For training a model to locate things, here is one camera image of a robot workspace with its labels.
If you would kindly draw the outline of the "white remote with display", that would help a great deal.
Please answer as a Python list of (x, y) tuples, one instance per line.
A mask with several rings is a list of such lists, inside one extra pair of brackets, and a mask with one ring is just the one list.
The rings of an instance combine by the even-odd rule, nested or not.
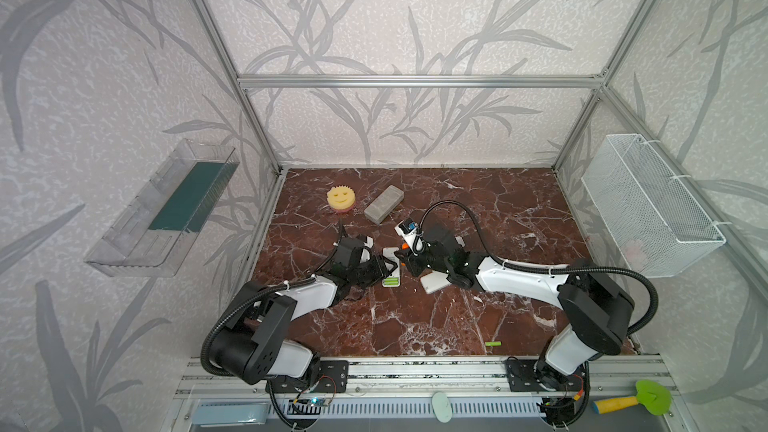
[(396, 288), (400, 286), (401, 274), (400, 274), (400, 261), (395, 255), (399, 250), (398, 247), (386, 247), (382, 250), (384, 258), (384, 265), (386, 267), (386, 276), (382, 279), (381, 284), (385, 288)]

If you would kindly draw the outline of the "white remote with batteries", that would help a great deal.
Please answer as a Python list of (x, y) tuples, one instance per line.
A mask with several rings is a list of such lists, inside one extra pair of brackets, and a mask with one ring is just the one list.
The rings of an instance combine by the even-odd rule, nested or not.
[(419, 278), (422, 288), (428, 295), (434, 294), (451, 286), (448, 275), (443, 272), (433, 271)]

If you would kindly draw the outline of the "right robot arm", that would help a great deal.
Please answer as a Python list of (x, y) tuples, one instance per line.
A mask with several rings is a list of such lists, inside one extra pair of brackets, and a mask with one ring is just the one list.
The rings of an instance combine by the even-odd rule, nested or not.
[[(568, 325), (548, 343), (533, 366), (535, 379), (553, 388), (600, 355), (618, 355), (627, 336), (655, 316), (658, 292), (644, 275), (594, 265), (542, 265), (498, 258), (488, 251), (465, 250), (454, 234), (436, 226), (422, 230), (407, 219), (395, 227), (405, 247), (396, 253), (415, 277), (430, 270), (465, 290), (508, 293), (545, 302), (562, 310)], [(646, 289), (649, 305), (631, 323), (635, 302), (612, 277), (631, 278)]]

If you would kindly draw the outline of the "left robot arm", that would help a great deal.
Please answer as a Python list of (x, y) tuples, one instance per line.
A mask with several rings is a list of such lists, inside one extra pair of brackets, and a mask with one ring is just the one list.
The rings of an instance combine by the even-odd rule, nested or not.
[(365, 290), (390, 277), (399, 262), (375, 253), (370, 237), (342, 237), (309, 276), (276, 285), (247, 282), (203, 340), (202, 368), (249, 385), (283, 380), (311, 388), (321, 380), (320, 356), (288, 338), (291, 323), (343, 302), (354, 288)]

